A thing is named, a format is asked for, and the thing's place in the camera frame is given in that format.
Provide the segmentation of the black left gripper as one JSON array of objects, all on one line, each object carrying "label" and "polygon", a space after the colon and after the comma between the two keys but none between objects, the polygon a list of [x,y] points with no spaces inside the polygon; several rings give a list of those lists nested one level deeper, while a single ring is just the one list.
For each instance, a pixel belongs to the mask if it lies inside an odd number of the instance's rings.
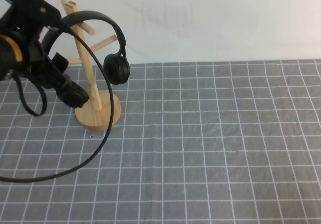
[{"label": "black left gripper", "polygon": [[14,33],[22,52],[22,62],[15,70],[15,75],[34,80],[45,89],[53,89],[57,93],[68,93],[75,90],[74,82],[64,72],[69,61],[56,53],[52,63],[44,52],[39,41],[43,27],[39,24],[19,24]]}]

